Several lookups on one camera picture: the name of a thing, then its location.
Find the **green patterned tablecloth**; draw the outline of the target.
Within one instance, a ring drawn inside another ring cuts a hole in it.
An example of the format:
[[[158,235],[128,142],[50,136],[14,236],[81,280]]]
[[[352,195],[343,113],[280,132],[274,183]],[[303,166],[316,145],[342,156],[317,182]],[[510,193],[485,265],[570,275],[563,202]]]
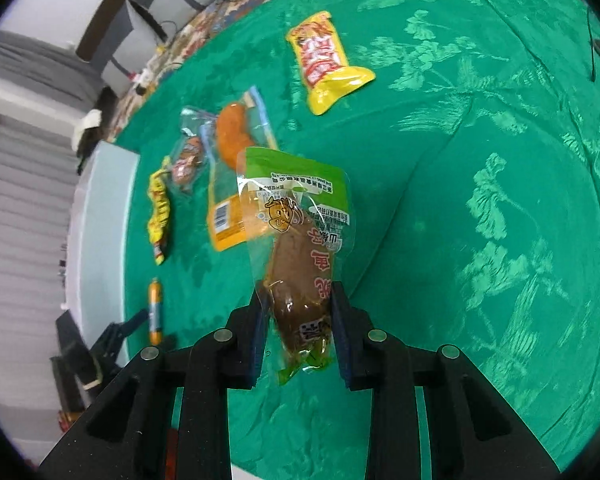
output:
[[[287,32],[316,12],[376,78],[314,115]],[[149,176],[183,107],[216,112],[255,86],[278,147],[349,177],[352,304],[415,347],[455,344],[559,467],[600,426],[600,22],[583,0],[271,0],[212,38],[134,114],[140,155],[125,304],[163,286],[181,346],[252,292],[246,245],[216,252],[207,183],[174,196],[155,264]]]

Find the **yellow red snack packet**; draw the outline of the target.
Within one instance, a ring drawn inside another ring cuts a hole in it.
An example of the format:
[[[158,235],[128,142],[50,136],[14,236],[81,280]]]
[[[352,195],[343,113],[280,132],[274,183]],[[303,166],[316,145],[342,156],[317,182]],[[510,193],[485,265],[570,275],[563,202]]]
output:
[[[316,116],[376,78],[369,68],[349,63],[328,11],[316,12],[294,26],[286,40],[308,92],[309,110]]]

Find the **green brown chicken leg packet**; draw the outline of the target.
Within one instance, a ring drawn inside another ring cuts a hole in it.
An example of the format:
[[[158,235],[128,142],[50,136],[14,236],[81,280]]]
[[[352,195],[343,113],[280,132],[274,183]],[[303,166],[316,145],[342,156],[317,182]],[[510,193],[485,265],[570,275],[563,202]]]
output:
[[[332,283],[353,247],[349,178],[340,168],[252,146],[237,189],[257,292],[280,340],[277,380],[330,362]]]

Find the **left grey sofa cushion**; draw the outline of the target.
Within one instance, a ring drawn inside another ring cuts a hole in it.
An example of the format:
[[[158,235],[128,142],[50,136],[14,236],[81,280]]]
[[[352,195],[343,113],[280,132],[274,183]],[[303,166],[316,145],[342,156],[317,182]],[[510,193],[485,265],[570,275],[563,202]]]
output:
[[[76,49],[116,96],[123,96],[159,46],[212,0],[102,0]]]

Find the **clear packet braised egg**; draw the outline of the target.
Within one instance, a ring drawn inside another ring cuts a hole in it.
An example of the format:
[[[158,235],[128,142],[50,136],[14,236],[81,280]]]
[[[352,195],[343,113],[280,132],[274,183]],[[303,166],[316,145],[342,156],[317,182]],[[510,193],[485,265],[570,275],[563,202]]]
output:
[[[215,162],[215,119],[213,114],[198,108],[186,106],[181,110],[180,133],[169,166],[174,192],[188,194],[208,162]]]

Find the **orange sausage clear packet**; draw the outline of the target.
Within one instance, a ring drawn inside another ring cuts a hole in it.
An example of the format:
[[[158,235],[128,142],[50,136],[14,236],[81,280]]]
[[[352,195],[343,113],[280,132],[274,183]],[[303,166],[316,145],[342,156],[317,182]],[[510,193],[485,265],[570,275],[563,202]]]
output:
[[[277,148],[260,91],[252,86],[237,101],[226,104],[202,136],[207,142],[210,165],[208,233],[213,249],[224,252],[247,239],[237,191],[237,174],[245,149]]]

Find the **white cloth on sofa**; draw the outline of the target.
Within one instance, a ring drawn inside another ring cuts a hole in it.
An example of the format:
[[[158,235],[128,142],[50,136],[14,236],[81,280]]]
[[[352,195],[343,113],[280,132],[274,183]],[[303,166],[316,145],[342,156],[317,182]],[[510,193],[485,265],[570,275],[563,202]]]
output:
[[[93,136],[96,136],[102,123],[102,111],[92,108],[73,129],[71,148],[76,153],[81,153]]]

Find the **white cardboard storage box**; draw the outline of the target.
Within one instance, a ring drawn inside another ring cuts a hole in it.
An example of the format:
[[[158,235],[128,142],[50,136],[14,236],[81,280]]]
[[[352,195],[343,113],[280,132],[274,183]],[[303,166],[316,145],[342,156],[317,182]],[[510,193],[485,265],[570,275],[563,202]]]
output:
[[[88,346],[125,317],[126,228],[140,155],[99,142],[74,190],[67,238],[66,306]]]

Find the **orange sausage stick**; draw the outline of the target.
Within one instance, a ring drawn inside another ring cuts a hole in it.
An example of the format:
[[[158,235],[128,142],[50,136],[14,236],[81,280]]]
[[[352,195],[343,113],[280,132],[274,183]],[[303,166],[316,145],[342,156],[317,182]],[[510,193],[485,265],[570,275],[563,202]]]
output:
[[[148,330],[149,341],[153,346],[158,346],[163,341],[161,311],[162,286],[158,278],[154,278],[148,286]]]

